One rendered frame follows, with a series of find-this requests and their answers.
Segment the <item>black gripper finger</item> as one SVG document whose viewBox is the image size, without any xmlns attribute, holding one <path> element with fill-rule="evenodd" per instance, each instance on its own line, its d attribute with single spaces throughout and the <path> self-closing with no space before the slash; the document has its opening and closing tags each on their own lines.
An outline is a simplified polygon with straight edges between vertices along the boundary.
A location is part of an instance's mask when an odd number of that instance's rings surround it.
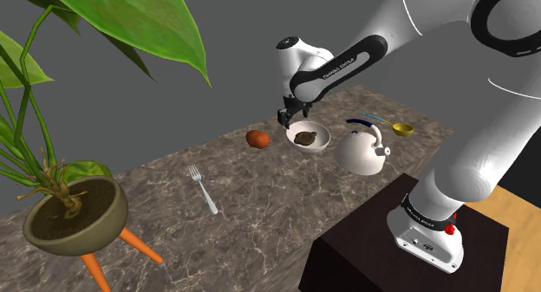
<svg viewBox="0 0 541 292">
<path fill-rule="evenodd" d="M 277 122 L 281 126 L 289 129 L 290 128 L 290 120 L 293 117 L 293 115 L 294 115 L 294 113 L 292 113 L 287 108 L 278 109 L 277 110 Z"/>
</svg>

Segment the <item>dark brown lump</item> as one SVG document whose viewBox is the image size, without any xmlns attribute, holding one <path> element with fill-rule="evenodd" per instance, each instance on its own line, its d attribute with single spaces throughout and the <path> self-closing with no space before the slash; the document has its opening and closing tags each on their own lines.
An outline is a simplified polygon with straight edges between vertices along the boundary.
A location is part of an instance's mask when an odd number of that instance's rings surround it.
<svg viewBox="0 0 541 292">
<path fill-rule="evenodd" d="M 316 140 L 317 132 L 302 131 L 296 134 L 294 143 L 301 146 L 309 146 Z"/>
</svg>

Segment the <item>white bowl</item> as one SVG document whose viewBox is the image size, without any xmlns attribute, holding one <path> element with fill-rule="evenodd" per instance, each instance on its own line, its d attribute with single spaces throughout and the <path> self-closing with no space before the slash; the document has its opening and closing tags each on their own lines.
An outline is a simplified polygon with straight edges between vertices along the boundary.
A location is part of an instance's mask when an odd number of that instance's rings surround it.
<svg viewBox="0 0 541 292">
<path fill-rule="evenodd" d="M 327 147 L 331 138 L 326 127 L 309 120 L 292 123 L 285 134 L 295 149 L 306 153 L 321 152 Z"/>
</svg>

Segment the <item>reddish brown potato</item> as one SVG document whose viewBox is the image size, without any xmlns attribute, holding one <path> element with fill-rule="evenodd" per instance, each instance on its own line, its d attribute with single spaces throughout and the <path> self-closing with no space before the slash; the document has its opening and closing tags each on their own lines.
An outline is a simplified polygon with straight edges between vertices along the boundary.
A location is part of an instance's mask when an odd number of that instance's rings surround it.
<svg viewBox="0 0 541 292">
<path fill-rule="evenodd" d="M 250 130 L 245 135 L 246 142 L 249 146 L 258 149 L 264 149 L 270 144 L 270 137 L 268 134 L 259 130 Z"/>
</svg>

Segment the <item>silver fork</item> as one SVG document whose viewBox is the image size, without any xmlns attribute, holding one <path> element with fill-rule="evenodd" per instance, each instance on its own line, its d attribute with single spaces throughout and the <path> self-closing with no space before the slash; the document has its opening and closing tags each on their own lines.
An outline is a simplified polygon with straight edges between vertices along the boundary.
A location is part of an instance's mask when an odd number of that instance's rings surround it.
<svg viewBox="0 0 541 292">
<path fill-rule="evenodd" d="M 209 209 L 211 210 L 211 212 L 213 214 L 217 214 L 218 213 L 218 208 L 217 206 L 215 205 L 214 201 L 212 200 L 212 198 L 210 197 L 209 193 L 207 192 L 205 186 L 203 185 L 202 183 L 202 176 L 197 168 L 197 166 L 195 165 L 190 165 L 188 167 L 188 170 L 189 170 L 189 173 L 192 177 L 192 179 L 195 181 L 195 182 L 198 182 L 199 183 L 199 186 L 204 194 L 204 197 L 205 197 L 205 201 L 207 202 L 208 204 L 208 207 Z"/>
</svg>

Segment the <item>dark robot stand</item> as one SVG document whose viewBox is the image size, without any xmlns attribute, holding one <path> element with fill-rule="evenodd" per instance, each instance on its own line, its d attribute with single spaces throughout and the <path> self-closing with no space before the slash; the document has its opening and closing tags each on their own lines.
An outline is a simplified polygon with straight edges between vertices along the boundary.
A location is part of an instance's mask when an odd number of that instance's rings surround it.
<svg viewBox="0 0 541 292">
<path fill-rule="evenodd" d="M 509 230 L 466 205 L 458 211 L 465 256 L 456 272 L 397 247 L 387 214 L 417 182 L 403 173 L 316 239 L 301 292 L 500 292 Z"/>
</svg>

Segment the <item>potted plant on orange legs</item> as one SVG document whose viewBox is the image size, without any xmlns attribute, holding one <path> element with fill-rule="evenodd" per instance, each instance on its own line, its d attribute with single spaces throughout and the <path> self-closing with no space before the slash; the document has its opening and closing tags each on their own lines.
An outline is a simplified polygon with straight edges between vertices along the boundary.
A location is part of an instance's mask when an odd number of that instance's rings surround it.
<svg viewBox="0 0 541 292">
<path fill-rule="evenodd" d="M 141 71 L 142 50 L 162 59 L 187 63 L 208 76 L 205 49 L 185 0 L 27 0 L 44 9 L 24 45 L 0 31 L 0 175 L 30 187 L 43 198 L 23 223 L 24 237 L 38 249 L 56 256 L 78 256 L 102 292 L 110 287 L 95 252 L 120 239 L 156 263 L 162 257 L 126 227 L 125 192 L 109 170 L 94 161 L 57 160 L 46 124 L 40 128 L 45 146 L 38 160 L 22 131 L 29 107 L 36 108 L 33 85 L 49 81 L 29 56 L 36 33 L 54 13 L 72 30 L 86 20 Z"/>
</svg>

